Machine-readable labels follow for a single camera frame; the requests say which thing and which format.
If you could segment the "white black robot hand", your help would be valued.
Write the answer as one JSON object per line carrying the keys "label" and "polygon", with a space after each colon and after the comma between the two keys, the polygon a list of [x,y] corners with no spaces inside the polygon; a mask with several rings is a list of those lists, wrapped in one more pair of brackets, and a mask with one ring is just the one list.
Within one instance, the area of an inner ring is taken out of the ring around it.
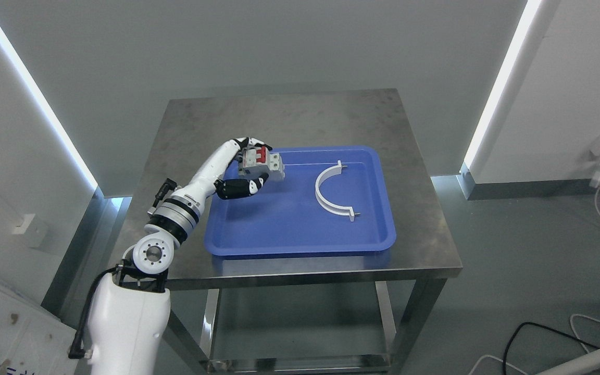
{"label": "white black robot hand", "polygon": [[239,162],[239,158],[244,157],[250,149],[269,152],[273,147],[254,137],[230,139],[212,152],[188,185],[176,190],[176,194],[196,202],[203,202],[214,194],[222,200],[246,198],[257,194],[269,178],[267,171],[252,180],[224,178],[231,164]]}

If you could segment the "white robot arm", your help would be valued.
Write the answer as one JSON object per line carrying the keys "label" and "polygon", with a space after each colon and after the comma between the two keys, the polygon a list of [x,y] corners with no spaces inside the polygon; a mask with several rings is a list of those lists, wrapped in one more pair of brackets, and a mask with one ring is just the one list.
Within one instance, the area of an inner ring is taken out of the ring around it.
{"label": "white robot arm", "polygon": [[91,374],[152,374],[171,313],[169,268],[200,221],[220,177],[195,177],[171,190],[166,181],[145,235],[93,280],[67,356]]}

